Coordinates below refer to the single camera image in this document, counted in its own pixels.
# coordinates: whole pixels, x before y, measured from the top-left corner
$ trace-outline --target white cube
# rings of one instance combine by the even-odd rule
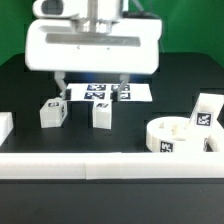
[[[111,101],[94,101],[93,104],[93,127],[111,129],[112,103]]]
[[[13,129],[12,113],[0,113],[0,146]]]
[[[49,99],[40,110],[41,127],[61,127],[67,114],[66,101],[61,98]]]

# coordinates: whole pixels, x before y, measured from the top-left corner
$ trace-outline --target white plastic part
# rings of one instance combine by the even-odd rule
[[[116,156],[114,153],[1,153],[0,179],[224,178],[223,158],[222,152]]]
[[[79,0],[62,0],[63,12],[61,15],[44,14],[42,4],[46,0],[37,0],[33,4],[33,14],[37,18],[73,18],[79,15],[81,8]]]
[[[27,35],[26,64],[31,70],[152,74],[159,64],[158,40],[162,32],[159,19],[122,19],[108,35],[138,38],[140,46],[50,43],[48,34],[76,35],[71,20],[39,19]]]
[[[146,145],[152,152],[203,152],[205,138],[187,130],[188,118],[163,117],[147,125]]]
[[[41,127],[61,127],[67,114],[66,101],[61,98],[49,99],[40,110]]]
[[[98,19],[117,21],[120,18],[121,0],[98,0]]]
[[[123,0],[123,9],[122,11],[128,11],[129,10],[129,0]]]
[[[0,146],[13,129],[12,113],[0,113]]]
[[[85,162],[86,179],[121,179],[121,153],[108,153],[103,157],[92,157]]]
[[[200,132],[209,135],[223,103],[223,95],[201,93],[192,112],[188,128],[198,128]]]
[[[92,110],[93,127],[111,129],[112,103],[111,101],[95,100]]]

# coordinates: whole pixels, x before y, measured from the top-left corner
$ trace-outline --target white wall edge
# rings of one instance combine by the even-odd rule
[[[224,153],[1,153],[0,179],[224,178]]]

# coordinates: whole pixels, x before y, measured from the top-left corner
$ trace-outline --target white paper sheet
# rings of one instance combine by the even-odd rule
[[[118,84],[87,83],[69,84],[67,89],[71,89],[70,101],[94,101],[112,100],[111,93]],[[151,102],[152,95],[148,84],[127,84],[121,93],[121,101],[141,101]]]

